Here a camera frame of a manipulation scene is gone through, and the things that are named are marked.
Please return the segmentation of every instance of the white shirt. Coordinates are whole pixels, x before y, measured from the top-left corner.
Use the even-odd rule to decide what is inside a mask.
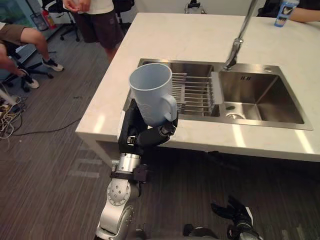
[[[73,2],[78,5],[79,0],[73,0]],[[87,14],[106,14],[111,12],[114,9],[114,4],[112,0],[91,0],[90,10],[87,11]]]
[[[6,25],[5,22],[0,22],[0,30]]]

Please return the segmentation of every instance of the kitchen island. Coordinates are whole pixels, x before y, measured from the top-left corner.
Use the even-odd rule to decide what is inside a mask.
[[[139,13],[105,73],[76,132],[109,166],[128,79],[140,59],[223,63],[244,16]],[[164,147],[320,162],[320,23],[253,17],[238,63],[279,66],[313,130],[180,119]]]

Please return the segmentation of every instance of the shorts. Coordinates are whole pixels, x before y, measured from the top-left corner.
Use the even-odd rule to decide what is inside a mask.
[[[100,43],[112,50],[124,38],[115,11],[102,14],[72,13],[86,43]]]
[[[6,24],[0,30],[0,44],[6,45],[6,42],[23,46],[25,43],[21,42],[22,31],[28,26],[17,24]]]

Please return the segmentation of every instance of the dish drying rack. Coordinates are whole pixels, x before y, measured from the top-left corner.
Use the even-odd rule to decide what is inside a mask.
[[[180,114],[214,117],[217,112],[217,104],[221,102],[219,99],[221,94],[217,91],[221,93],[221,85],[216,72],[212,72],[211,76],[172,73],[172,96],[176,100]]]

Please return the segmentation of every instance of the mug handle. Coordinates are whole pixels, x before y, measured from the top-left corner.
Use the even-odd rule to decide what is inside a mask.
[[[168,105],[170,107],[170,112],[166,112],[164,114],[164,117],[169,122],[173,122],[177,118],[177,101],[173,96],[171,96],[169,94],[162,96],[162,98],[163,98],[163,100],[165,100],[168,103]]]

